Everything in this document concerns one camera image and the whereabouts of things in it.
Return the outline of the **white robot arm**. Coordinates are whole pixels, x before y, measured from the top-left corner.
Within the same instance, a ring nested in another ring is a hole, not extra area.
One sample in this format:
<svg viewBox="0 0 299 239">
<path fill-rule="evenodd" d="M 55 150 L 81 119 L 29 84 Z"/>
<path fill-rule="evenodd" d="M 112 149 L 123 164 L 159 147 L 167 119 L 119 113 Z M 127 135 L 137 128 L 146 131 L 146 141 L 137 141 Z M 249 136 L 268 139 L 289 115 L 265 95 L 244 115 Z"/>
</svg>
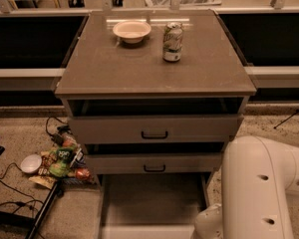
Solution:
<svg viewBox="0 0 299 239">
<path fill-rule="evenodd" d="M 221 193 L 196 216 L 190 239 L 294 239 L 287 196 L 299 195 L 299 147 L 236 138 L 223 155 Z"/>
</svg>

